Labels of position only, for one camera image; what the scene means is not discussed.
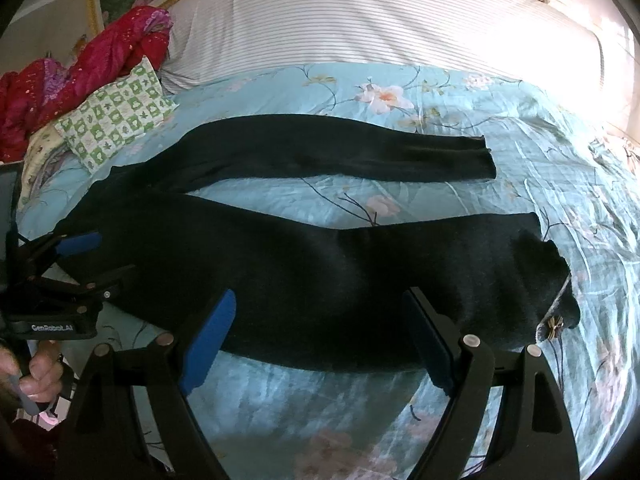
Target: bed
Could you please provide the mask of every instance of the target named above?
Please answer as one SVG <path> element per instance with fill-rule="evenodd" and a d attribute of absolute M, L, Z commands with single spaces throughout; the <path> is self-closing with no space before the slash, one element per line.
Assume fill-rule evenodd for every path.
<path fill-rule="evenodd" d="M 545 55 L 556 60 L 551 70 L 546 60 L 536 63 L 535 55 L 527 63 L 513 55 L 517 41 L 512 34 L 502 36 L 504 56 L 479 49 L 492 44 L 495 50 L 495 36 L 492 41 L 484 28 L 475 27 L 477 16 L 468 0 L 351 0 L 353 9 L 368 5 L 375 20 L 356 12 L 351 21 L 340 22 L 338 14 L 333 19 L 319 12 L 321 22 L 341 28 L 342 36 L 336 36 L 337 28 L 331 34 L 318 28 L 304 10 L 296 21 L 293 6 L 284 12 L 282 0 L 268 0 L 270 10 L 247 7 L 250 0 L 174 1 L 174 37 L 161 75 L 165 88 L 179 91 L 174 97 L 179 106 L 151 134 L 125 147 L 113 164 L 147 160 L 207 121 L 251 114 L 327 114 L 416 134 L 485 136 L 498 168 L 492 182 L 408 184 L 316 176 L 227 180 L 196 194 L 334 228 L 366 225 L 367 212 L 380 223 L 536 212 L 545 236 L 570 264 L 582 311 L 578 328 L 562 334 L 562 345 L 540 346 L 562 387 L 581 475 L 587 478 L 634 415 L 638 390 L 633 369 L 640 346 L 640 194 L 627 163 L 634 156 L 626 157 L 623 146 L 623 160 L 617 158 L 607 147 L 612 140 L 584 110 L 585 102 L 597 101 L 606 76 L 597 38 L 537 2 L 487 3 L 496 12 L 502 9 L 505 19 L 519 6 L 520 16 L 537 16 L 538 27 L 556 27 L 563 34 L 551 46 L 528 51 L 546 48 Z M 313 1 L 316 9 L 322 2 L 344 3 Z M 485 12 L 481 4 L 487 1 L 478 0 L 478 13 Z M 225 9 L 221 2 L 232 3 L 228 14 L 212 16 L 209 6 Z M 438 5 L 440 14 L 420 18 L 418 10 Z M 406 22 L 399 20 L 406 30 L 430 35 L 412 39 L 386 30 L 392 28 L 386 12 L 406 17 Z M 367 26 L 348 36 L 345 31 L 358 21 Z M 283 47 L 270 50 L 269 38 L 260 34 L 275 23 L 289 28 L 278 36 L 286 38 Z M 463 28 L 465 34 L 459 34 Z M 217 39 L 212 36 L 216 30 L 222 31 Z M 253 41 L 244 30 L 253 31 Z M 529 34 L 534 41 L 535 34 Z M 295 37 L 302 43 L 295 43 Z M 337 43 L 322 38 L 337 38 Z M 372 47 L 376 42 L 378 49 Z M 572 56 L 578 47 L 581 57 Z M 547 71 L 544 77 L 541 70 Z M 89 176 L 77 160 L 66 158 L 24 205 L 18 218 L 21 234 L 33 238 L 51 230 L 108 172 L 105 167 Z M 62 276 L 60 270 L 55 273 Z M 67 343 L 65 355 L 79 370 L 98 342 L 126 349 L 144 346 L 157 333 L 156 327 L 107 305 L 98 319 L 97 338 Z M 499 393 L 492 393 L 467 473 L 478 469 L 486 452 Z M 165 458 L 144 391 L 137 395 L 148 445 Z M 205 384 L 188 401 L 231 478 L 399 480 L 424 450 L 447 399 L 422 372 L 307 372 L 221 352 Z"/>

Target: blue gripper pad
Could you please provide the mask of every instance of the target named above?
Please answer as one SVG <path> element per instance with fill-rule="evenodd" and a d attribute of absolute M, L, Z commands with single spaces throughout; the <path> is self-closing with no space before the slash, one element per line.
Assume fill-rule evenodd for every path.
<path fill-rule="evenodd" d="M 60 256 L 85 253 L 96 249 L 102 243 L 102 235 L 98 231 L 78 236 L 62 238 L 56 245 L 56 252 Z"/>
<path fill-rule="evenodd" d="M 178 386 L 186 397 L 201 386 L 236 317 L 236 295 L 226 291 L 184 354 Z"/>

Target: floral pattern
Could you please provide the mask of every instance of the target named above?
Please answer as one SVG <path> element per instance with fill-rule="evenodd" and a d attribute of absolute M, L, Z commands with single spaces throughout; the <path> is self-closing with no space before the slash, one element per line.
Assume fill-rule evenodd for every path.
<path fill-rule="evenodd" d="M 468 89 L 488 90 L 489 85 L 494 82 L 489 76 L 471 74 L 462 80 L 462 84 Z"/>
<path fill-rule="evenodd" d="M 393 216 L 400 211 L 400 206 L 395 200 L 383 195 L 376 195 L 367 199 L 366 208 L 378 216 Z"/>
<path fill-rule="evenodd" d="M 380 455 L 377 447 L 362 452 L 351 447 L 347 433 L 324 428 L 313 436 L 306 451 L 295 457 L 296 480 L 392 480 L 398 465 Z"/>
<path fill-rule="evenodd" d="M 356 101 L 368 103 L 369 109 L 375 114 L 389 113 L 393 108 L 405 108 L 412 110 L 414 104 L 402 96 L 404 89 L 401 86 L 381 87 L 373 83 L 360 85 L 362 90 L 356 95 Z"/>
<path fill-rule="evenodd" d="M 31 134 L 29 147 L 24 155 L 18 210 L 39 191 L 50 176 L 47 169 L 57 162 L 62 163 L 65 153 L 68 153 L 68 147 L 52 123 Z"/>
<path fill-rule="evenodd" d="M 247 179 L 220 182 L 198 195 L 336 229 L 536 211 L 544 239 L 553 240 L 569 263 L 583 312 L 579 328 L 541 348 L 564 384 L 583 478 L 593 472 L 624 431 L 637 390 L 629 370 L 637 365 L 640 338 L 628 327 L 638 325 L 632 316 L 640 312 L 634 285 L 640 282 L 640 158 L 630 141 L 603 135 L 526 82 L 429 66 L 289 66 L 232 76 L 179 94 L 176 101 L 172 121 L 125 147 L 113 164 L 147 160 L 207 121 L 256 112 L 325 114 L 418 134 L 485 136 L 498 165 L 491 182 L 425 185 L 316 176 L 283 185 Z M 21 233 L 35 238 L 53 228 L 88 188 L 87 178 L 79 164 L 63 166 L 25 204 Z M 116 327 L 129 348 L 140 324 L 109 316 L 100 326 Z M 118 345 L 112 331 L 102 331 Z M 87 343 L 89 352 L 95 344 Z M 230 370 L 237 380 L 228 380 Z M 291 370 L 221 352 L 189 401 L 231 478 L 250 477 L 269 463 L 270 478 L 283 480 L 399 480 L 423 452 L 437 424 L 433 414 L 444 410 L 447 399 L 422 375 L 383 375 Z M 488 413 L 497 410 L 498 401 L 491 400 Z M 150 424 L 143 421 L 144 428 Z M 492 431 L 489 422 L 482 425 L 467 473 L 483 460 Z M 246 460 L 247 440 L 264 443 L 252 447 L 255 465 Z"/>
<path fill-rule="evenodd" d="M 598 357 L 600 377 L 594 382 L 594 403 L 595 409 L 600 412 L 600 421 L 609 431 L 628 381 L 620 339 L 614 338 L 610 342 L 599 341 Z"/>

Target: green patterned pillow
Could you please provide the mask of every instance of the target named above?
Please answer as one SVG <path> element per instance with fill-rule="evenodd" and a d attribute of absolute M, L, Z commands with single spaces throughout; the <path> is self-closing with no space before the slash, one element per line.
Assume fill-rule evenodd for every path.
<path fill-rule="evenodd" d="M 128 76 L 96 90 L 54 126 L 94 174 L 125 144 L 158 126 L 175 107 L 162 96 L 158 76 L 143 57 Z"/>

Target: human hand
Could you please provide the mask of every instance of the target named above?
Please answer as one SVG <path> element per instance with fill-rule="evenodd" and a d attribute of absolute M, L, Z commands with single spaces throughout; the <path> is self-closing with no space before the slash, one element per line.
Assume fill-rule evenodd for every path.
<path fill-rule="evenodd" d="M 51 402 L 62 390 L 62 363 L 58 361 L 60 345 L 56 341 L 40 341 L 36 355 L 29 362 L 30 375 L 20 379 L 20 389 L 34 402 Z M 0 376 L 19 375 L 14 354 L 0 347 Z"/>

